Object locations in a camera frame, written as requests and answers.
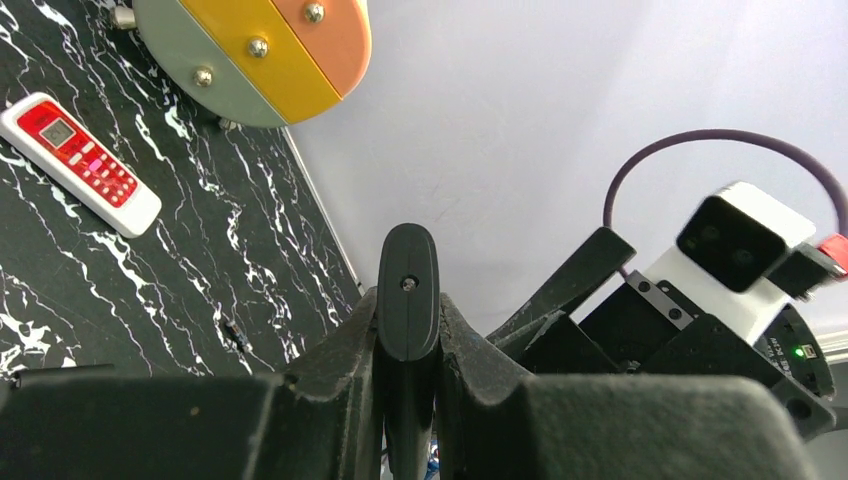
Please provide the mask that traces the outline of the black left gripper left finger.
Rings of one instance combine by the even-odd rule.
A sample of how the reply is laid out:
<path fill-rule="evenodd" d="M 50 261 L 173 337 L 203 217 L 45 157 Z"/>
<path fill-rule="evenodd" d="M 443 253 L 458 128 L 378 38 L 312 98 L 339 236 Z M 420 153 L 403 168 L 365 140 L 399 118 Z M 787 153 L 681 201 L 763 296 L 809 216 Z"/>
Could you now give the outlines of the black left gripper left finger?
<path fill-rule="evenodd" d="M 5 479 L 375 479 L 370 290 L 281 373 L 157 376 L 27 370 L 1 390 Z"/>

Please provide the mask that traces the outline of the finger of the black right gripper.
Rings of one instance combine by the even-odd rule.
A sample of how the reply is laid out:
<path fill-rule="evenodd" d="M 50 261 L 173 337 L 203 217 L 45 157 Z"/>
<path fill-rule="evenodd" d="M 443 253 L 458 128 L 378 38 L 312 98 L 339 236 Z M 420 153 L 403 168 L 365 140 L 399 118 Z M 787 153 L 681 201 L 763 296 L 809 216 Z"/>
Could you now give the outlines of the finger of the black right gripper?
<path fill-rule="evenodd" d="M 521 337 L 533 338 L 551 316 L 576 310 L 635 254 L 610 228 L 596 229 L 487 340 L 505 345 Z"/>
<path fill-rule="evenodd" d="M 510 319 L 510 357 L 534 374 L 617 374 L 621 369 L 566 312 Z"/>

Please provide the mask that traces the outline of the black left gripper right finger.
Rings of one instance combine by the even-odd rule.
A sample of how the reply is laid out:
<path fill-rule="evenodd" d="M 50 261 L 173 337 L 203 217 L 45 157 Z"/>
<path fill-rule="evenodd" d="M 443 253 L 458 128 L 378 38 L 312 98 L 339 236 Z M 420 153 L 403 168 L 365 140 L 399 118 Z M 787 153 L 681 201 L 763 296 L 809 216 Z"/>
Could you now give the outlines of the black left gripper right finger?
<path fill-rule="evenodd" d="M 814 479 L 787 411 L 740 377 L 534 375 L 441 299 L 445 479 Z"/>

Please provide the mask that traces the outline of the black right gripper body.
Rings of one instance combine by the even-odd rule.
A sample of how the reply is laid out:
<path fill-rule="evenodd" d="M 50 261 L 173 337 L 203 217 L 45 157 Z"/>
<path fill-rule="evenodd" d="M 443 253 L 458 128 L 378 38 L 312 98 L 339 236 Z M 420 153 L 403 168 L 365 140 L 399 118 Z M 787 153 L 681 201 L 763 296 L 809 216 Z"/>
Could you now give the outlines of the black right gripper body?
<path fill-rule="evenodd" d="M 628 278 L 579 326 L 623 372 L 745 377 L 774 395 L 804 439 L 838 428 L 830 367 L 791 305 L 747 342 L 670 282 Z"/>

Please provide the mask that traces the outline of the blue battery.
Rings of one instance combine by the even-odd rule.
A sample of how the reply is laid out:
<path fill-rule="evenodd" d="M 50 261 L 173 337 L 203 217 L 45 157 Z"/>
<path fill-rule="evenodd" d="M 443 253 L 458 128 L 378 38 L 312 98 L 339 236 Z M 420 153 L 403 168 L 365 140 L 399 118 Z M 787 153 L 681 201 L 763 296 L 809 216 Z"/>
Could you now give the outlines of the blue battery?
<path fill-rule="evenodd" d="M 424 480 L 433 480 L 440 471 L 439 446 L 436 440 L 432 440 L 428 450 L 427 466 Z"/>

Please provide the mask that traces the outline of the white remote control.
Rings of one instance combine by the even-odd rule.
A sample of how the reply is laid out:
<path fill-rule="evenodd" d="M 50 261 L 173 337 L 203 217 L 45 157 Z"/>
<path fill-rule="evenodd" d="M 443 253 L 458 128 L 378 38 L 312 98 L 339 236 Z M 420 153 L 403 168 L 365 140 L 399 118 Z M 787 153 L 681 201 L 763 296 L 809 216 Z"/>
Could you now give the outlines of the white remote control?
<path fill-rule="evenodd" d="M 161 211 L 159 196 L 46 93 L 4 110 L 1 136 L 125 238 L 144 234 Z"/>

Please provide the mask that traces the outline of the black battery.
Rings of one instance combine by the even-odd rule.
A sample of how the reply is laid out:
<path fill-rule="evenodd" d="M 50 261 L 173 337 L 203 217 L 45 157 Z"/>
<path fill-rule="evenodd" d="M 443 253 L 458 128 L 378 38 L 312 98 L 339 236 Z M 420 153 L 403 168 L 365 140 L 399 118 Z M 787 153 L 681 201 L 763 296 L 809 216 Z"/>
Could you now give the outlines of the black battery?
<path fill-rule="evenodd" d="M 223 328 L 235 343 L 236 348 L 244 353 L 250 353 L 253 349 L 250 340 L 240 326 L 232 320 L 225 320 Z"/>

